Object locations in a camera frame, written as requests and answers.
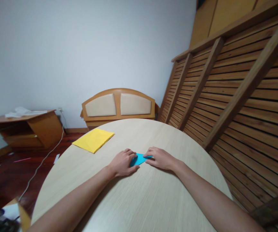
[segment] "hand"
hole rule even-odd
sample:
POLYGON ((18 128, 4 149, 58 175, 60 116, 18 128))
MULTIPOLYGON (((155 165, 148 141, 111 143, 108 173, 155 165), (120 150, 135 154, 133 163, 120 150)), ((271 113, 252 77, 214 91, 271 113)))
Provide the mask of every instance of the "hand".
POLYGON ((178 163, 178 159, 174 158, 172 155, 170 155, 168 152, 166 152, 163 149, 157 148, 157 147, 150 147, 143 155, 143 157, 147 156, 153 156, 155 160, 148 159, 145 162, 149 165, 166 169, 166 170, 172 170, 176 163, 178 163))
POLYGON ((125 149, 118 153, 108 167, 113 171, 114 177, 128 176, 131 173, 138 170, 139 165, 129 167, 133 158, 137 157, 137 154, 130 149, 125 149))

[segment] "pink object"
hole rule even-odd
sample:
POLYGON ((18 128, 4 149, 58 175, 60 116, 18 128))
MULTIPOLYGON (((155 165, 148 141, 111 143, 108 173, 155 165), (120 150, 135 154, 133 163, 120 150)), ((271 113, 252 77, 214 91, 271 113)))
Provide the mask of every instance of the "pink object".
POLYGON ((31 158, 27 158, 27 159, 20 159, 20 160, 14 161, 13 163, 20 162, 20 161, 23 161, 23 160, 28 160, 28 159, 31 159, 31 158))

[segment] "yellow paper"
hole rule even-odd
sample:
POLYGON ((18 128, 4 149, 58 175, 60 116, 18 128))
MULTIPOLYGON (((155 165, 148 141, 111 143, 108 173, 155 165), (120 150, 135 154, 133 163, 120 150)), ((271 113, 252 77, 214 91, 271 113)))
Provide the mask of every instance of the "yellow paper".
POLYGON ((113 132, 108 132, 98 128, 93 129, 88 134, 82 136, 72 144, 88 150, 91 153, 95 153, 99 148, 102 147, 112 136, 113 132))

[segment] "blue paper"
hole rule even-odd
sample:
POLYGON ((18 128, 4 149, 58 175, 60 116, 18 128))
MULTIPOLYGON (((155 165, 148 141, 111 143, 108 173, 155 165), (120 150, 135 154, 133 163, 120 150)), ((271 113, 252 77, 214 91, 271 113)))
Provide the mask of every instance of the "blue paper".
POLYGON ((139 154, 137 153, 138 157, 135 157, 132 159, 131 163, 130 163, 130 167, 135 166, 135 165, 140 165, 142 163, 144 163, 146 160, 152 158, 152 156, 147 156, 147 157, 143 157, 143 154, 139 154))

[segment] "power cord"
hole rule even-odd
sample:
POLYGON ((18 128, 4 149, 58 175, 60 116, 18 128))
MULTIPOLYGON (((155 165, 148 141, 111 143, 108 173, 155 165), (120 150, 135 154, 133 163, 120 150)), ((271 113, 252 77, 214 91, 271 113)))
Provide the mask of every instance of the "power cord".
MULTIPOLYGON (((64 124, 62 123, 62 138, 63 138, 63 136, 64 136, 64 124)), ((53 148, 52 151, 54 151, 55 148, 57 148, 57 146, 61 143, 62 138, 61 138, 61 140, 59 140, 58 144, 53 148)), ((43 164, 43 161, 51 154, 52 151, 50 151, 50 152, 47 154, 47 156, 42 160, 42 162, 41 162, 41 164, 39 165, 39 167, 37 167, 37 169, 36 169, 36 171, 35 171, 35 174, 34 174, 33 177, 29 180, 26 189, 24 190, 24 192, 22 193, 22 195, 21 195, 20 198, 19 198, 19 201, 21 201, 22 196, 23 196, 23 195, 26 193, 26 191, 28 190, 30 182, 31 182, 32 179, 35 177, 35 175, 37 174, 37 171, 38 171, 38 169, 41 167, 41 165, 43 164)))

